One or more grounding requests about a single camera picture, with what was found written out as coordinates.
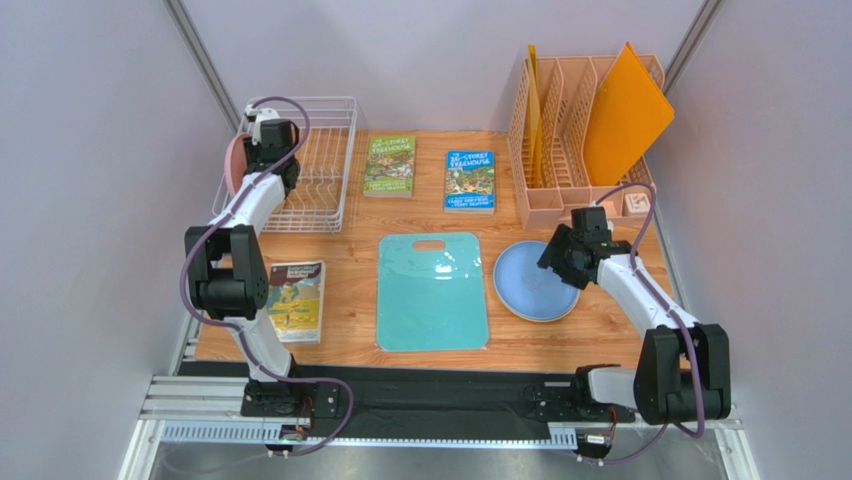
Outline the blue plate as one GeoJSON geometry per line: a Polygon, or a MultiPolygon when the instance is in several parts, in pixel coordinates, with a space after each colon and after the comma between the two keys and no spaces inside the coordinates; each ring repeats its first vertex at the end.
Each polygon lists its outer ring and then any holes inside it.
{"type": "Polygon", "coordinates": [[[552,270],[540,269],[536,262],[546,243],[538,240],[517,242],[507,247],[497,258],[493,283],[497,295],[511,297],[563,297],[580,291],[563,283],[552,270]]]}

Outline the yellow bear plate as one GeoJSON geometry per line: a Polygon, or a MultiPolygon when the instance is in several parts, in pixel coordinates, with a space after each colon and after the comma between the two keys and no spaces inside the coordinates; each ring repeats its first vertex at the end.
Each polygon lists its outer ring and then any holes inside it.
{"type": "Polygon", "coordinates": [[[561,320],[577,305],[580,295],[571,292],[563,297],[500,297],[500,302],[513,315],[534,323],[549,323],[561,320]]]}

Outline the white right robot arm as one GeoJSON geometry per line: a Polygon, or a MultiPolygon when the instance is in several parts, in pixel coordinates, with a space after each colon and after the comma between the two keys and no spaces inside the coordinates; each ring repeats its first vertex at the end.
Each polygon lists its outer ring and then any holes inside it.
{"type": "Polygon", "coordinates": [[[608,293],[642,337],[635,369],[590,365],[577,370],[584,408],[619,405],[650,425],[699,423],[730,415],[730,341],[678,306],[653,280],[627,241],[616,240],[602,207],[575,209],[537,265],[572,287],[608,293]]]}

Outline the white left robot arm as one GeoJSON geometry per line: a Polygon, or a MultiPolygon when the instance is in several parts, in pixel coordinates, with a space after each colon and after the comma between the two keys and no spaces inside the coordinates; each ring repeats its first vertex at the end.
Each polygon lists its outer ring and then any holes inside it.
{"type": "Polygon", "coordinates": [[[244,399],[254,406],[298,403],[302,397],[290,377],[292,356],[268,315],[270,283],[258,242],[268,217],[297,183],[294,152],[300,139],[294,122],[273,113],[250,114],[248,132],[238,134],[226,151],[230,202],[184,238],[183,298],[238,343],[249,367],[244,399]]]}

